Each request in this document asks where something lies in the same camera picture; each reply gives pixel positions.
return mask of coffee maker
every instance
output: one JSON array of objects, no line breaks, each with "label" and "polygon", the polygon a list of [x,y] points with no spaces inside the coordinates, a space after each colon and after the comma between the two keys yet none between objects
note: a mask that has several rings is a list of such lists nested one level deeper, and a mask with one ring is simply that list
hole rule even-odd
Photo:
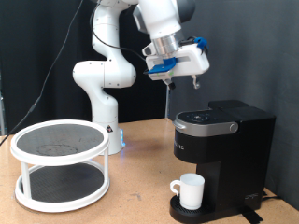
[{"label": "coffee maker", "polygon": [[240,101],[214,101],[208,107],[180,113],[173,122],[175,156],[197,164],[196,173],[205,179],[199,209],[185,209],[177,196],[171,199],[170,215],[182,223],[205,223],[261,207],[276,117]]}]

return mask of round table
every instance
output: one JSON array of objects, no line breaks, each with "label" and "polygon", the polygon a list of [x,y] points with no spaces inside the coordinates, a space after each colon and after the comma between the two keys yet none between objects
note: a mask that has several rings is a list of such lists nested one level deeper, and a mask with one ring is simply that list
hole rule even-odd
[{"label": "round table", "polygon": [[[16,198],[41,212],[65,212],[99,200],[109,188],[108,133],[96,123],[64,119],[37,123],[14,135],[21,161]],[[104,153],[104,166],[92,158]],[[28,169],[28,163],[34,166]]]}]

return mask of wooden table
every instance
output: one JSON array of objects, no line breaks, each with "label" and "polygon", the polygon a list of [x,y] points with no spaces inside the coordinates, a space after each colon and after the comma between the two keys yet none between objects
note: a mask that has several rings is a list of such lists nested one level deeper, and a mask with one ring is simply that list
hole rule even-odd
[{"label": "wooden table", "polygon": [[[10,153],[10,139],[0,148],[0,223],[177,223],[169,215],[174,195],[169,184],[182,174],[195,172],[195,164],[178,160],[173,153],[175,128],[169,119],[120,124],[125,149],[109,156],[110,188],[98,202],[73,212],[47,214],[21,207],[14,189],[21,174],[20,162]],[[103,157],[95,158],[103,164]],[[257,213],[264,224],[297,224],[299,213],[282,200],[263,202]],[[221,224],[249,224],[234,216],[212,221]]]}]

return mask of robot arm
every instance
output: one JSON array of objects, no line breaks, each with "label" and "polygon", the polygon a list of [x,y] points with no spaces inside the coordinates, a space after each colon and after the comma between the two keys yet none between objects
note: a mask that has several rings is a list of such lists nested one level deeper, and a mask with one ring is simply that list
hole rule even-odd
[{"label": "robot arm", "polygon": [[109,133],[109,154],[118,153],[124,143],[118,126],[118,102],[106,94],[104,88],[130,87],[136,77],[134,67],[118,49],[119,16],[131,4],[137,4],[134,15],[138,29],[150,35],[151,43],[143,49],[143,53],[147,56],[152,80],[162,80],[170,88],[174,86],[172,77],[192,75],[194,87],[198,87],[196,75],[204,73],[209,67],[201,38],[183,42],[179,42],[178,38],[180,24],[189,20],[194,12],[193,0],[97,1],[93,18],[93,48],[107,60],[77,63],[73,78],[91,100],[93,122]]},{"label": "robot arm", "polygon": [[188,21],[195,10],[193,0],[123,0],[138,2],[134,17],[140,32],[150,35],[151,43],[143,49],[147,56],[149,77],[163,80],[171,89],[171,78],[192,76],[193,85],[199,88],[197,78],[209,68],[204,38],[181,41],[180,24]]}]

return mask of black cable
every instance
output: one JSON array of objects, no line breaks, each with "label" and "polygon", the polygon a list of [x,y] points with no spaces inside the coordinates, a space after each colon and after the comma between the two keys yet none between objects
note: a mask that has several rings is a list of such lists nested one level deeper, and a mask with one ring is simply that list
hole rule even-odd
[{"label": "black cable", "polygon": [[27,119],[27,117],[35,110],[35,108],[36,108],[36,105],[37,105],[37,103],[39,102],[39,100],[40,100],[40,98],[41,98],[41,96],[43,95],[43,93],[44,93],[44,89],[45,89],[45,86],[46,86],[46,83],[47,83],[47,81],[48,81],[48,78],[49,78],[49,75],[50,75],[50,72],[51,72],[51,70],[52,70],[52,68],[53,68],[53,66],[56,64],[56,61],[58,60],[58,58],[60,57],[60,55],[61,55],[61,53],[62,53],[62,51],[63,51],[63,49],[64,49],[64,46],[65,46],[65,43],[66,43],[66,40],[67,40],[67,38],[68,38],[68,35],[69,35],[69,32],[70,32],[70,28],[71,28],[71,26],[72,26],[72,24],[73,24],[73,21],[75,20],[75,18],[76,18],[76,16],[77,16],[77,14],[78,14],[78,11],[81,9],[81,6],[82,6],[82,3],[83,3],[83,1],[84,0],[81,0],[81,2],[80,2],[80,4],[79,4],[79,6],[78,6],[78,9],[77,9],[77,11],[76,11],[76,13],[75,13],[75,15],[74,15],[74,17],[73,17],[73,19],[72,19],[72,21],[71,21],[71,23],[69,24],[69,26],[68,26],[68,30],[67,30],[67,34],[66,34],[66,37],[65,37],[65,40],[64,40],[64,43],[63,43],[63,46],[61,47],[61,49],[60,49],[60,51],[59,51],[59,53],[58,53],[58,55],[57,55],[57,57],[56,57],[56,59],[54,60],[54,62],[53,62],[53,64],[52,64],[52,66],[50,67],[50,69],[49,69],[49,72],[47,73],[47,76],[46,76],[46,79],[45,79],[45,81],[44,81],[44,84],[43,84],[43,87],[42,87],[42,89],[41,89],[41,92],[40,92],[40,94],[39,94],[39,96],[38,96],[38,98],[36,99],[36,101],[35,101],[35,103],[31,106],[31,108],[29,109],[29,111],[27,112],[27,114],[26,114],[26,116],[7,134],[7,136],[2,140],[2,142],[0,143],[0,146],[2,146],[2,144],[8,139],[8,137]]},{"label": "black cable", "polygon": [[146,61],[141,55],[139,55],[136,51],[134,51],[134,50],[132,50],[132,49],[128,49],[128,48],[122,48],[122,47],[116,47],[116,46],[112,46],[112,45],[109,45],[108,43],[105,43],[103,40],[101,40],[97,35],[96,35],[96,33],[94,32],[94,30],[93,30],[93,15],[94,15],[94,12],[95,12],[95,10],[98,8],[100,6],[100,4],[97,4],[96,5],[96,7],[94,8],[94,10],[93,10],[93,13],[92,13],[92,15],[91,15],[91,17],[90,17],[90,27],[91,27],[91,30],[92,30],[92,32],[93,32],[93,35],[101,42],[101,43],[103,43],[103,44],[105,44],[105,45],[107,45],[107,46],[109,46],[109,47],[111,47],[111,48],[113,48],[113,49],[123,49],[123,50],[128,50],[128,51],[131,51],[132,53],[134,53],[136,56],[138,56],[142,61]]}]

